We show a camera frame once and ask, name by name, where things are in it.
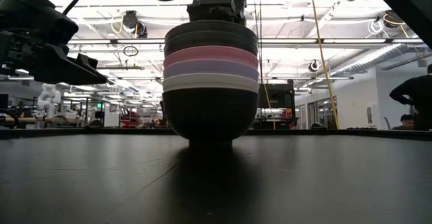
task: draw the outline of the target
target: white robot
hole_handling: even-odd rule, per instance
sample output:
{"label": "white robot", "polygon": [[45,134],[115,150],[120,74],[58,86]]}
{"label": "white robot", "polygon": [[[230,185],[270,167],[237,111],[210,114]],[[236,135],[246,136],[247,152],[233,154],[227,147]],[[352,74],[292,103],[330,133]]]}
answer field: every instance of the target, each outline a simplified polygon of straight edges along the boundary
{"label": "white robot", "polygon": [[38,97],[38,111],[36,112],[36,118],[43,118],[46,116],[51,118],[54,117],[55,103],[60,103],[61,93],[55,89],[55,85],[42,84],[42,93]]}

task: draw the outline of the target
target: ceiling beam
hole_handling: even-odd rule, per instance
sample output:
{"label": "ceiling beam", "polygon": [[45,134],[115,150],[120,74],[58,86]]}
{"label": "ceiling beam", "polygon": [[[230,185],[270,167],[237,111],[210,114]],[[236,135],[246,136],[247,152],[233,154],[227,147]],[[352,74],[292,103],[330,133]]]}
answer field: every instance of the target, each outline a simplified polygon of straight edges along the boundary
{"label": "ceiling beam", "polygon": [[[318,21],[318,29],[322,29],[324,25],[331,19],[333,19],[333,15],[336,12],[336,9],[349,3],[348,0],[338,0],[336,1],[332,7],[330,7],[324,16],[321,17],[321,19]],[[317,34],[317,27],[313,26],[311,30],[304,36],[305,38],[312,38]]]}

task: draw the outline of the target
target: ceiling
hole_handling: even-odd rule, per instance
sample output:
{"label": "ceiling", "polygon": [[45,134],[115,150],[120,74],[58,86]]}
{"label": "ceiling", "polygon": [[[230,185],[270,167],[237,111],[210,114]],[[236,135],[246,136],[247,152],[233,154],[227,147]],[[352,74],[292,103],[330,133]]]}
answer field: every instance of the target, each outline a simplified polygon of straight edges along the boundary
{"label": "ceiling", "polygon": [[[63,11],[71,0],[51,1],[56,4],[59,11]],[[188,22],[186,6],[190,2],[191,0],[165,3],[157,0],[80,0],[68,16],[80,27],[74,37],[75,40],[133,38],[133,34],[124,30],[117,33],[111,28],[113,26],[114,30],[120,29],[119,21],[127,10],[137,11],[138,18],[147,27],[149,38],[163,38],[170,29]],[[247,3],[247,26],[256,32],[257,23],[254,17],[256,13],[261,13],[262,34],[260,35],[263,38],[317,37],[311,0],[247,0]],[[389,9],[382,0],[315,0],[315,3],[322,38],[404,37],[400,28],[381,29],[379,24],[373,24],[377,16],[382,16],[384,11]],[[70,56],[75,57],[80,52],[98,59],[101,73],[110,78],[161,77],[164,59],[163,43],[135,45],[135,47],[139,48],[137,56],[127,57],[123,53],[124,46],[70,45]],[[368,44],[325,47],[324,60],[328,62],[330,68],[336,68],[370,48],[373,47]],[[304,76],[308,74],[308,64],[311,61],[321,61],[317,46],[266,45],[262,54],[263,61],[266,62],[263,66],[264,76]],[[155,99],[159,98],[162,92],[160,80],[122,80],[120,84],[123,85],[117,86],[123,89],[120,88],[119,91],[130,91],[130,87],[133,87],[140,94],[150,93]],[[106,85],[98,85],[95,88],[113,90]]]}

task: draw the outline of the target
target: black bowl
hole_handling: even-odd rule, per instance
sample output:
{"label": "black bowl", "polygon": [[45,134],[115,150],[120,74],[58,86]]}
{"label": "black bowl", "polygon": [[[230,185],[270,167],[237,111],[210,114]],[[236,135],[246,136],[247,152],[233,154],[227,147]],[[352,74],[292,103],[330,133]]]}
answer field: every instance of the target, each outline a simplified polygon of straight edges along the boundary
{"label": "black bowl", "polygon": [[162,94],[177,134],[191,141],[223,142],[243,135],[257,113],[258,93],[231,88],[190,88]]}

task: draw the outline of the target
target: wall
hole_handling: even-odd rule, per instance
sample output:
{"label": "wall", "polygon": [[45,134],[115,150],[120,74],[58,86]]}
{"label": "wall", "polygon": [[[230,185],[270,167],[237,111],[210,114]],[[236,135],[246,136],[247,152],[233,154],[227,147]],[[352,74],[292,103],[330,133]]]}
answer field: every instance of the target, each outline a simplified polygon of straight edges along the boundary
{"label": "wall", "polygon": [[15,98],[33,99],[34,96],[39,96],[42,91],[42,84],[39,82],[30,81],[29,86],[21,85],[20,81],[17,82],[0,82],[0,93],[8,94],[9,99],[16,104]]}
{"label": "wall", "polygon": [[[337,112],[340,129],[378,126],[378,92],[375,68],[368,69],[365,74],[356,74],[353,80],[336,80],[333,83],[333,95],[338,101]],[[313,90],[312,94],[296,97],[296,105],[307,106],[307,103],[329,97],[328,90]],[[372,124],[368,123],[367,107],[374,109]]]}

